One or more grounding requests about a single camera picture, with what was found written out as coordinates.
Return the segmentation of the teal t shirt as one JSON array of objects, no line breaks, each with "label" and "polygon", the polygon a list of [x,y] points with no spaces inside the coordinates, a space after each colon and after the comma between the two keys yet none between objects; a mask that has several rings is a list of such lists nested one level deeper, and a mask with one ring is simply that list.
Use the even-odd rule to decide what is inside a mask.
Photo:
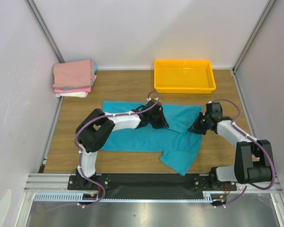
[{"label": "teal t shirt", "polygon": [[196,159],[202,136],[188,128],[202,111],[199,105],[163,105],[169,125],[154,129],[151,125],[139,129],[123,129],[110,134],[102,150],[162,153],[160,161],[184,176]]}]

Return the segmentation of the aluminium frame rail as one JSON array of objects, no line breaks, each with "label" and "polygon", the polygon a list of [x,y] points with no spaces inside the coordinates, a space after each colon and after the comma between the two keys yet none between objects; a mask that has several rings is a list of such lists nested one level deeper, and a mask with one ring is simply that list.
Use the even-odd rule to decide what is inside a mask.
[{"label": "aluminium frame rail", "polygon": [[[225,189],[224,185],[226,182],[214,183],[212,186],[209,185],[208,174],[186,174],[181,176],[178,174],[149,174],[150,176],[158,177],[174,177],[180,180],[184,178],[192,177],[190,180],[192,189],[196,191],[223,191]],[[68,186],[75,185],[75,174],[74,173],[37,173],[30,174],[28,176],[24,191],[26,192],[65,192]],[[275,178],[274,185],[268,190],[262,190],[262,188],[267,187],[269,182],[256,183],[256,186],[246,184],[248,193],[281,193],[281,185],[278,178]]]}]

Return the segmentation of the bright pink folded shirt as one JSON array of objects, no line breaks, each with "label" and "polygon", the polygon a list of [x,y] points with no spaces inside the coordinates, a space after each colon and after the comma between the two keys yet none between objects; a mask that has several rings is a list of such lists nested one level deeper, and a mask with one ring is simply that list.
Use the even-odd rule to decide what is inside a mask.
[{"label": "bright pink folded shirt", "polygon": [[74,92],[91,92],[91,87],[94,85],[94,82],[97,78],[97,75],[95,74],[93,76],[93,79],[91,80],[91,86],[90,87],[83,87],[83,88],[67,88],[67,89],[54,89],[56,93],[74,93]]}]

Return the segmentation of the right aluminium corner post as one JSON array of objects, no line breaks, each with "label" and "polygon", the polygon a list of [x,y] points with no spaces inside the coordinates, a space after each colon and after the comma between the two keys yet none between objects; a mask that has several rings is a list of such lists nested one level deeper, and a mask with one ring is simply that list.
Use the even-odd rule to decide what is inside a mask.
[{"label": "right aluminium corner post", "polygon": [[273,9],[274,5],[276,4],[277,0],[269,0],[267,4],[265,5],[259,19],[257,20],[250,36],[248,37],[248,40],[246,44],[244,45],[242,51],[239,54],[238,59],[236,60],[234,66],[232,67],[232,72],[235,74],[237,70],[239,69],[241,63],[243,62],[245,56],[247,55],[249,49],[251,48],[253,42],[255,41],[258,33],[260,32],[260,29],[264,25],[267,17],[269,16],[271,10]]}]

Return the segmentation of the dusty pink folded shirt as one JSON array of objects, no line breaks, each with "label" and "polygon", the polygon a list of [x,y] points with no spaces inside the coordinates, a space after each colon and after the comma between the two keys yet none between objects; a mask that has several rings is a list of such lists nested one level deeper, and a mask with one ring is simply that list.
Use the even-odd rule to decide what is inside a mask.
[{"label": "dusty pink folded shirt", "polygon": [[53,66],[53,88],[90,87],[94,75],[94,62],[91,60],[56,63]]}]

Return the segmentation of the aluminium corner post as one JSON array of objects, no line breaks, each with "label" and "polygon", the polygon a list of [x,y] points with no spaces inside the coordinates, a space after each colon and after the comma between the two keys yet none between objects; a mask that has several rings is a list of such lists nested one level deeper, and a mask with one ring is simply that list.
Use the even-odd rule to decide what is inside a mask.
[{"label": "aluminium corner post", "polygon": [[260,32],[260,29],[264,25],[267,17],[269,16],[271,10],[273,9],[274,5],[276,4],[277,0],[269,0],[267,4],[265,5],[259,19],[257,20],[250,36],[248,37],[248,40],[246,44],[244,45],[242,51],[239,54],[238,59],[236,60],[234,66],[232,67],[232,72],[235,74],[237,70],[239,69],[241,63],[243,62],[245,56],[247,55],[249,49],[251,48],[253,42],[255,41],[258,33]]},{"label": "aluminium corner post", "polygon": [[40,10],[37,7],[37,4],[34,0],[24,0],[24,2],[27,4],[33,18],[35,19],[36,23],[38,24],[42,34],[44,35],[46,41],[48,42],[49,47],[53,51],[56,59],[59,63],[65,63],[64,58],[58,48],[58,45],[56,44],[45,20],[43,19]]}]

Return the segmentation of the white folded shirt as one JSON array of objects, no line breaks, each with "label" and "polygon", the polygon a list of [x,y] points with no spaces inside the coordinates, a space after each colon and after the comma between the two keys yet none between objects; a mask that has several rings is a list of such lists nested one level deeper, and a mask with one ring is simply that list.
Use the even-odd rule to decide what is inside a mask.
[{"label": "white folded shirt", "polygon": [[78,97],[85,98],[88,92],[71,92],[71,93],[56,93],[56,97]]}]

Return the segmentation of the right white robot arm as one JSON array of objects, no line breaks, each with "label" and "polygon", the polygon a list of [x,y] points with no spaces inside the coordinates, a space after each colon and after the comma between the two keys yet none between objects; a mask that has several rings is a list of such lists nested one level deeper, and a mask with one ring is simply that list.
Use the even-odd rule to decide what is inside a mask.
[{"label": "right white robot arm", "polygon": [[275,183],[275,166],[272,146],[268,140],[260,140],[240,128],[235,120],[240,116],[239,107],[233,104],[238,115],[235,118],[223,115],[221,99],[209,101],[206,111],[200,112],[188,132],[205,135],[208,130],[226,139],[235,148],[235,160],[232,166],[218,166],[211,169],[209,186],[221,189],[226,182],[249,184],[260,190],[269,190]]}]

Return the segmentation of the yellow plastic tray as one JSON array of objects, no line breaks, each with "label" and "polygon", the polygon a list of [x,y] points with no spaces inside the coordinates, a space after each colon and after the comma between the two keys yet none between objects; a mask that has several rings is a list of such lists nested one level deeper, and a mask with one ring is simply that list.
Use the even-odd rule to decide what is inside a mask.
[{"label": "yellow plastic tray", "polygon": [[208,60],[156,60],[154,88],[169,94],[210,94],[216,90]]}]

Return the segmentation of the left aluminium corner post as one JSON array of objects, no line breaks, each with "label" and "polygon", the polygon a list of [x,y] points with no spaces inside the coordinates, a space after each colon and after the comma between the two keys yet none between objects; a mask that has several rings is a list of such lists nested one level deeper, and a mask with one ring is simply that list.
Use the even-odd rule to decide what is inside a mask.
[{"label": "left aluminium corner post", "polygon": [[58,45],[56,44],[45,20],[43,19],[40,10],[37,7],[37,4],[34,0],[24,0],[24,2],[27,4],[33,18],[35,19],[36,23],[38,24],[42,34],[44,35],[46,41],[48,42],[49,47],[53,51],[56,59],[59,63],[65,63],[64,58],[58,48]]}]

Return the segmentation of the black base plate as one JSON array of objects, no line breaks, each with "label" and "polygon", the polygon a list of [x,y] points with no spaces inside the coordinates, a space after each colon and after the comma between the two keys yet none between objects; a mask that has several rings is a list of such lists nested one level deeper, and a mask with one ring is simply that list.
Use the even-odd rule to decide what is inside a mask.
[{"label": "black base plate", "polygon": [[231,182],[220,182],[208,174],[95,174],[91,180],[101,184],[106,199],[194,200],[204,192],[219,194],[236,191]]}]

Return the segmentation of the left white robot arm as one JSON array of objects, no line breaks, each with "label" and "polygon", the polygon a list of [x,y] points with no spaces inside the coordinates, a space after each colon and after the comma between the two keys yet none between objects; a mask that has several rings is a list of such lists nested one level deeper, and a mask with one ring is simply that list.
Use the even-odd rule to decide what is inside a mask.
[{"label": "left white robot arm", "polygon": [[106,113],[97,108],[76,129],[75,145],[79,148],[79,165],[76,169],[78,184],[90,189],[95,183],[98,151],[105,145],[110,134],[124,129],[139,129],[147,125],[154,129],[165,129],[169,125],[162,104],[148,98],[141,105],[124,113]]}]

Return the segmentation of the light blue folded shirt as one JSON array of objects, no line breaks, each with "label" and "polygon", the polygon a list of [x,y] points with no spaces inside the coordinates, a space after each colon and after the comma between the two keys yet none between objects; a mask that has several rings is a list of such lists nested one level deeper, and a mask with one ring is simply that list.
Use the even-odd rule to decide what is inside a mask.
[{"label": "light blue folded shirt", "polygon": [[[93,69],[93,73],[94,75],[92,76],[92,79],[91,79],[91,87],[94,85],[94,82],[97,78],[97,75],[96,75],[96,71],[97,71],[97,65],[95,64],[94,65],[94,69]],[[64,91],[69,91],[69,90],[74,90],[73,88],[65,88]]]}]

